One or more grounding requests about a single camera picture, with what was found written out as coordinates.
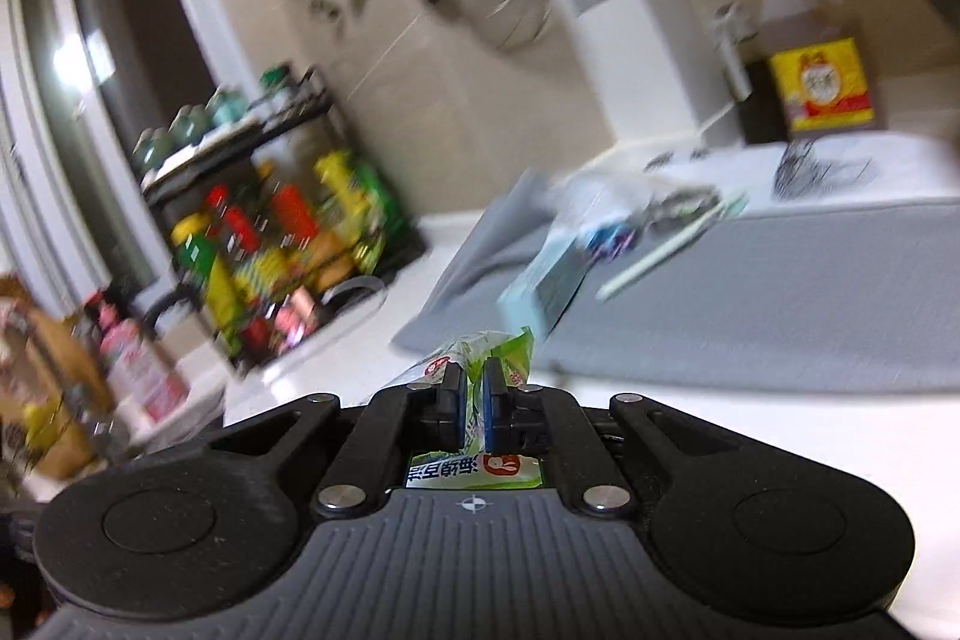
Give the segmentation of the dark soy sauce dispenser bottle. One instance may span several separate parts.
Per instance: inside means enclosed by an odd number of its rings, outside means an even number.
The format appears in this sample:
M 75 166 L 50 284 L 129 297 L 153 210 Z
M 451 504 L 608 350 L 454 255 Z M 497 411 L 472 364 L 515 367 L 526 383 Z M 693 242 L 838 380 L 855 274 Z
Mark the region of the dark soy sauce dispenser bottle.
M 758 26 L 748 11 L 739 2 L 721 5 L 711 19 L 711 34 L 736 99 L 745 141 L 749 145 L 786 142 L 786 120 L 770 67 L 758 48 Z

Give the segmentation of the pink labelled bottle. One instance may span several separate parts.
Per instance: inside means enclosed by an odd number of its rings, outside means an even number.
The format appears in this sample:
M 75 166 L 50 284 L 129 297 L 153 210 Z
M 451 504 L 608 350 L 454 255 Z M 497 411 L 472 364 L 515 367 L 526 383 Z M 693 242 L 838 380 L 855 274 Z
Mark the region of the pink labelled bottle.
M 140 331 L 132 317 L 98 299 L 99 351 L 106 361 L 107 378 L 132 396 L 153 422 L 163 422 L 187 401 L 189 386 Z

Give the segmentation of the clear plastic bag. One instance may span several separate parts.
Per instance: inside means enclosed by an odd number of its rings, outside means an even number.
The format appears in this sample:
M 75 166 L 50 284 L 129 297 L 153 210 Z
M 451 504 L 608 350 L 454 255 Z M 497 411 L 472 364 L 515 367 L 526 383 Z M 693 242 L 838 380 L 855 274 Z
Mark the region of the clear plastic bag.
M 677 182 L 644 172 L 590 169 L 553 185 L 547 202 L 558 229 L 585 236 L 592 230 L 636 220 L 677 188 Z

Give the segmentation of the mint green toothbrush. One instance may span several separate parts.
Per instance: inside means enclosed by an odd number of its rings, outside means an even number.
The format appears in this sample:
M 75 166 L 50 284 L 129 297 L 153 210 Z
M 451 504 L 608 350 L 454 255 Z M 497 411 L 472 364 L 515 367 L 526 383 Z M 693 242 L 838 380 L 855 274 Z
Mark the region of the mint green toothbrush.
M 734 197 L 724 198 L 713 208 L 708 209 L 706 213 L 701 214 L 693 223 L 680 229 L 677 234 L 663 241 L 661 245 L 652 248 L 651 252 L 646 253 L 642 259 L 636 260 L 633 265 L 628 266 L 622 273 L 613 276 L 607 283 L 602 284 L 597 291 L 596 299 L 599 302 L 607 302 L 622 294 L 625 289 L 635 284 L 652 269 L 672 259 L 674 255 L 682 252 L 688 245 L 697 241 L 704 232 L 708 232 L 711 227 L 729 218 L 735 218 L 748 205 L 748 197 L 745 191 L 737 193 Z

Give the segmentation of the green white snack bag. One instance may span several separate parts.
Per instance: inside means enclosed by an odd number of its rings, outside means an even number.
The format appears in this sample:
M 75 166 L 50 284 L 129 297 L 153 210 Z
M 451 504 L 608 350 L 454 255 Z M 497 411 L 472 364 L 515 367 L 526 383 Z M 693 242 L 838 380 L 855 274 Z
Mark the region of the green white snack bag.
M 537 489 L 542 486 L 540 464 L 532 456 L 493 455 L 490 452 L 491 417 L 488 381 L 483 380 L 483 365 L 494 359 L 508 386 L 524 386 L 530 372 L 534 335 L 529 328 L 508 335 L 501 331 L 482 331 L 457 338 L 438 347 L 418 364 L 391 381 L 391 386 L 423 381 L 439 385 L 449 365 L 466 372 L 466 415 L 464 445 L 454 452 L 427 452 L 416 455 L 407 474 L 407 489 L 428 491 L 509 491 Z

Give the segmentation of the white geometric print cloth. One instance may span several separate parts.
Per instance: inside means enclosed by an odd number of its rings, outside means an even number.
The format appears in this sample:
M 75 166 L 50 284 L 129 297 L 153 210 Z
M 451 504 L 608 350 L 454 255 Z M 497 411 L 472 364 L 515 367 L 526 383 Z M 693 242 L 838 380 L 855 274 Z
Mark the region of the white geometric print cloth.
M 813 142 L 652 154 L 613 149 L 596 166 L 747 198 L 748 216 L 958 202 L 958 149 L 928 136 L 856 131 Z

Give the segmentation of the grey woven table mat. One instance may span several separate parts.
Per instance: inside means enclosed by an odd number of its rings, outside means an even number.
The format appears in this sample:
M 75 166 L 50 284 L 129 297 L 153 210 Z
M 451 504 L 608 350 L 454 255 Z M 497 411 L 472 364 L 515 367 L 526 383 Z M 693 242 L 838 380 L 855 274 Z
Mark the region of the grey woven table mat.
M 597 301 L 660 241 L 590 268 L 535 344 L 535 369 L 757 392 L 957 390 L 957 203 L 742 214 Z

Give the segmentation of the cooking wine jug yellow label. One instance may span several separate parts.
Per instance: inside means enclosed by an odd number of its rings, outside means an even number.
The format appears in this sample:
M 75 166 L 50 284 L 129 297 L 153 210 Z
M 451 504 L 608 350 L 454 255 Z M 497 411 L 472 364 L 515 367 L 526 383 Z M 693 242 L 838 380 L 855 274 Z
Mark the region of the cooking wine jug yellow label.
M 758 42 L 793 138 L 877 122 L 844 0 L 761 0 Z

